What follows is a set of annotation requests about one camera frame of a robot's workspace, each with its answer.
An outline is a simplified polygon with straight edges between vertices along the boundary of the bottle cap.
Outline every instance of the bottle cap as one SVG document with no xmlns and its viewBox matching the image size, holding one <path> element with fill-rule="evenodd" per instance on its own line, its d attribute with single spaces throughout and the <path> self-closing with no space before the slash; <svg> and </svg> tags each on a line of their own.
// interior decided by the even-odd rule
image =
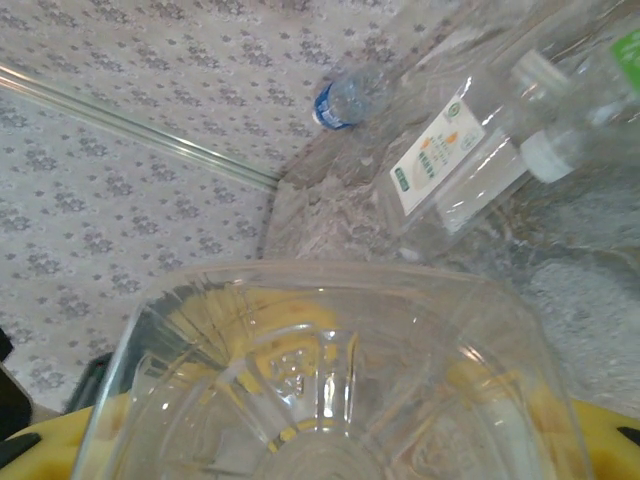
<svg viewBox="0 0 640 480">
<path fill-rule="evenodd" d="M 544 130 L 534 133 L 522 143 L 520 155 L 527 169 L 544 183 L 555 182 L 573 171 L 555 152 Z"/>
<path fill-rule="evenodd" d="M 511 69 L 511 75 L 526 93 L 541 88 L 545 94 L 558 99 L 566 93 L 569 79 L 551 62 L 535 50 L 529 50 Z"/>
</svg>

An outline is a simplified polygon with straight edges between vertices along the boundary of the water bottle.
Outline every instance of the water bottle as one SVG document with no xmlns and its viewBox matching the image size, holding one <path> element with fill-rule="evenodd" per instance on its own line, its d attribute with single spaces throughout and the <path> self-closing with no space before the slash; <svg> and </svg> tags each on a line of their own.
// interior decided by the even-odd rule
<svg viewBox="0 0 640 480">
<path fill-rule="evenodd" d="M 377 65 L 366 65 L 327 85 L 316 98 L 313 118 L 330 130 L 357 125 L 391 102 L 395 82 Z"/>
<path fill-rule="evenodd" d="M 538 179 L 554 182 L 599 161 L 640 158 L 640 16 L 571 75 L 557 118 L 521 146 Z"/>
</svg>

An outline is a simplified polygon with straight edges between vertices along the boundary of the white label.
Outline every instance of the white label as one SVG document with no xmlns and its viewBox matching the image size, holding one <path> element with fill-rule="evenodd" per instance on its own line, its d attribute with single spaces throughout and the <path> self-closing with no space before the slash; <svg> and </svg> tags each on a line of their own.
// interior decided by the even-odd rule
<svg viewBox="0 0 640 480">
<path fill-rule="evenodd" d="M 405 216 L 447 178 L 484 136 L 480 122 L 454 95 L 389 172 Z"/>
</svg>

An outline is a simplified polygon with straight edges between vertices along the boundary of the patterned wallpaper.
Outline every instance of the patterned wallpaper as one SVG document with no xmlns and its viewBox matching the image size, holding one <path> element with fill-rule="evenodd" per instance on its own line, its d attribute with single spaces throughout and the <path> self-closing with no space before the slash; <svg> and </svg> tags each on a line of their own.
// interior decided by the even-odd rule
<svg viewBox="0 0 640 480">
<path fill-rule="evenodd" d="M 279 171 L 320 131 L 324 76 L 399 60 L 457 3 L 4 0 L 0 62 Z"/>
<path fill-rule="evenodd" d="M 176 268 L 251 259 L 269 194 L 0 90 L 0 325 L 35 400 L 61 408 Z"/>
</svg>

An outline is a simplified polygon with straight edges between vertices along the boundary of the green label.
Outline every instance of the green label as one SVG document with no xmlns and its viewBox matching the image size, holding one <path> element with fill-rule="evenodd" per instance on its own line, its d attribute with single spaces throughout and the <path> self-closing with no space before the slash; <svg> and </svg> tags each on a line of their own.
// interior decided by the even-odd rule
<svg viewBox="0 0 640 480">
<path fill-rule="evenodd" d="M 400 188 L 402 189 L 402 191 L 406 192 L 407 190 L 409 190 L 409 182 L 407 182 L 407 177 L 405 176 L 402 169 L 398 167 L 394 170 L 394 172 L 396 174 L 396 178 L 398 179 L 398 183 L 400 184 Z"/>
<path fill-rule="evenodd" d="M 614 43 L 611 53 L 626 73 L 633 88 L 640 91 L 640 29 Z"/>
</svg>

